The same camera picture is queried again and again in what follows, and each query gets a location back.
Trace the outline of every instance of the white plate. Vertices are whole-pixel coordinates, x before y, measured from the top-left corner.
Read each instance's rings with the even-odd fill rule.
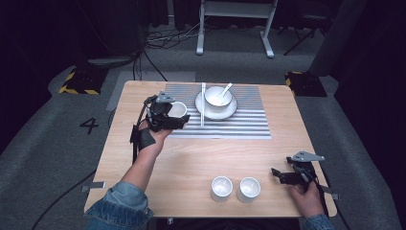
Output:
[[[202,110],[202,93],[200,92],[196,100],[194,101],[196,104],[197,110],[201,113]],[[236,110],[237,110],[237,99],[233,96],[229,105],[227,105],[224,110],[222,111],[212,111],[210,110],[210,105],[205,100],[204,106],[204,116],[211,119],[211,120],[223,120],[226,118],[231,117]]]

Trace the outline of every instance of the number 4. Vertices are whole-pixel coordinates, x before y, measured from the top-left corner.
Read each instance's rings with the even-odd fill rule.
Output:
[[[95,125],[96,123],[96,119],[95,118],[91,118],[87,121],[85,121],[84,123],[80,124],[81,127],[89,127],[89,130],[87,131],[87,135],[89,135],[92,132],[93,127],[98,127],[99,125]]]

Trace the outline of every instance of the white stand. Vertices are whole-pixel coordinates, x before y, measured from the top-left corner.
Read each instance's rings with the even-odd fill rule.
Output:
[[[197,39],[196,53],[203,55],[204,45],[204,17],[208,16],[232,16],[232,17],[253,17],[253,18],[268,18],[266,22],[265,32],[259,32],[260,38],[265,48],[266,55],[273,58],[271,44],[269,43],[268,35],[271,28],[272,20],[274,19],[275,10],[278,0],[273,0],[272,4],[257,4],[257,3],[233,3],[233,2],[211,2],[201,0],[200,7],[200,29]]]

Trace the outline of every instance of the striped placemat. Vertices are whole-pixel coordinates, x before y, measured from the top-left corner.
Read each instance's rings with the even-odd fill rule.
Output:
[[[206,88],[218,86],[207,84]],[[233,85],[230,92],[237,99],[237,111],[231,117],[212,121],[205,118],[200,125],[200,112],[195,99],[201,92],[201,85],[169,83],[165,92],[176,101],[184,103],[191,118],[183,129],[175,130],[172,138],[224,138],[224,139],[271,139],[259,89],[255,85]]]

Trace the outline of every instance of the human arm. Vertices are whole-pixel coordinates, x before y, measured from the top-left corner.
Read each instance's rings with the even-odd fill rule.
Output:
[[[143,130],[145,128],[148,128],[147,122],[142,122],[139,129]],[[131,183],[143,192],[146,191],[147,184],[155,165],[156,157],[161,153],[162,148],[164,147],[164,141],[171,132],[172,130],[160,130],[158,132],[149,131],[150,135],[155,140],[155,144],[149,145],[140,150],[137,160],[123,176],[123,182]]]
[[[288,185],[287,187],[299,212],[306,218],[303,225],[304,230],[334,229],[328,217],[325,215],[319,190],[313,181],[310,182],[305,193],[293,185]]]
[[[147,122],[141,123],[139,129],[145,128]],[[86,216],[90,217],[90,221],[85,229],[142,229],[153,216],[153,212],[148,208],[145,190],[152,175],[155,159],[171,130],[158,132],[145,130],[150,134],[152,142],[140,148],[137,160],[122,180],[89,208]]]

